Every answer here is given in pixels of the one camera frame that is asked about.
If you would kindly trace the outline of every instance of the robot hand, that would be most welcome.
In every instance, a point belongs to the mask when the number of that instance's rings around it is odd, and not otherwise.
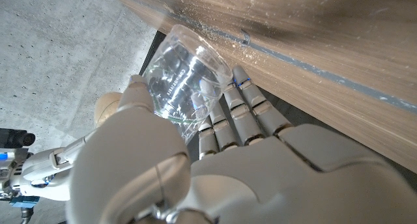
[[[201,159],[191,166],[183,140],[152,114],[145,82],[134,76],[72,170],[69,221],[416,221],[416,194],[382,158],[318,126],[294,127],[242,67],[233,74],[224,92],[233,123],[217,105],[199,129]]]

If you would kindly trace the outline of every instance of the wood grain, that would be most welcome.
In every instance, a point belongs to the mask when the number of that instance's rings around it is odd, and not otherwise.
[[[162,32],[193,28],[260,87],[417,172],[417,0],[121,1]]]

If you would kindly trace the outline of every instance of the concrete floor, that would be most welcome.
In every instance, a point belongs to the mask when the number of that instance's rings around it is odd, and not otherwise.
[[[0,0],[0,128],[32,132],[31,152],[65,146],[93,129],[96,99],[138,74],[155,30],[118,0]],[[30,223],[65,220],[41,200]],[[20,223],[0,203],[0,223]]]

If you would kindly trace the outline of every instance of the blue marking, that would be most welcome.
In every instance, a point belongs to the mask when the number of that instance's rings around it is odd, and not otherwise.
[[[0,161],[7,160],[8,156],[7,153],[0,154]]]

